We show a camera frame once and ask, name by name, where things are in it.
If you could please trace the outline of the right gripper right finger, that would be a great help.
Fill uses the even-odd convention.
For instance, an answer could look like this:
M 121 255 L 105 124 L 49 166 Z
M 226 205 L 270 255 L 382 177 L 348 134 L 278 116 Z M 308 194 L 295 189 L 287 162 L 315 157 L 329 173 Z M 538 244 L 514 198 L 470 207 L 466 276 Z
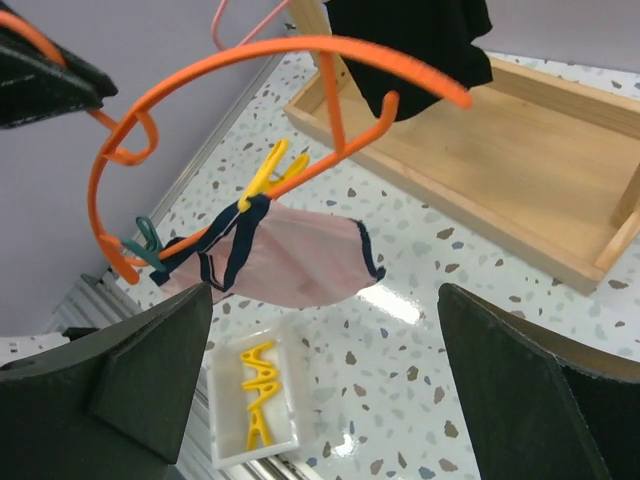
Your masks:
M 455 284 L 437 309 L 481 478 L 638 478 L 638 362 Z

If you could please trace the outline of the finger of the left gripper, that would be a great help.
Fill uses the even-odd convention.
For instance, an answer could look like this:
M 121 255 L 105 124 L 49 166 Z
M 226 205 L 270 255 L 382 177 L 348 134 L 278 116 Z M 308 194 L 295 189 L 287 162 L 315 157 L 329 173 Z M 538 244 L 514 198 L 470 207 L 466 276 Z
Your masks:
M 11 129 L 53 117 L 101 108 L 118 93 L 102 70 L 58 48 L 60 66 L 26 39 L 1 31 L 1 127 Z

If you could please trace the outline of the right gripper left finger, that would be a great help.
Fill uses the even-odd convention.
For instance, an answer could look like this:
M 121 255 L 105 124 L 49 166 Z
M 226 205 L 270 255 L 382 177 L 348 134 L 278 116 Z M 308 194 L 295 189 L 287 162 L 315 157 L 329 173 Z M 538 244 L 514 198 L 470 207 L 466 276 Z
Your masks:
M 212 316 L 205 285 L 1 370 L 4 479 L 162 479 Z

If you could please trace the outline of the orange plastic hanger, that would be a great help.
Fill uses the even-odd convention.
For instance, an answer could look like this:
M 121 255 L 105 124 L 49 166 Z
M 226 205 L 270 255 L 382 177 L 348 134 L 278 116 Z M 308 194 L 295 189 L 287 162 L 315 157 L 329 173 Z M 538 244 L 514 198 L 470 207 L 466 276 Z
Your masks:
M 18 1 L 15 9 L 118 87 L 106 111 L 122 116 L 151 87 L 215 52 L 213 1 Z M 111 166 L 99 209 L 109 231 L 131 227 L 168 190 L 257 75 L 260 60 L 223 68 L 154 108 L 160 144 L 139 167 Z M 106 129 L 84 113 L 1 135 L 1 281 L 39 288 L 99 267 L 86 190 Z

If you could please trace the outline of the teal clothespin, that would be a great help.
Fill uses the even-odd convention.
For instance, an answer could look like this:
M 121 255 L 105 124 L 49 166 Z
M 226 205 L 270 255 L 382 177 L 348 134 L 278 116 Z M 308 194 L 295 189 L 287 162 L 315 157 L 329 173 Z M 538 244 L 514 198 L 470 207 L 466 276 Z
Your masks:
M 142 244 L 131 237 L 119 238 L 122 248 L 133 254 L 132 257 L 128 257 L 128 260 L 141 260 L 156 271 L 164 273 L 166 266 L 159 257 L 164 247 L 153 222 L 148 216 L 140 215 L 135 218 L 135 224 L 142 236 Z

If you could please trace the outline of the pink underwear navy trim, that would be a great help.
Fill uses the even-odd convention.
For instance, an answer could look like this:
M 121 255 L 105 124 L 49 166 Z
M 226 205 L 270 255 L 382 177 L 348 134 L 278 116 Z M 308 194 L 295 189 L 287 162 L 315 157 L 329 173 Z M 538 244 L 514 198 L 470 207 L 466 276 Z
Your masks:
M 238 295 L 298 309 L 344 301 L 386 274 L 362 222 L 264 195 L 246 212 L 229 205 L 194 245 L 162 264 L 150 278 L 168 296 L 204 283 L 214 303 Z

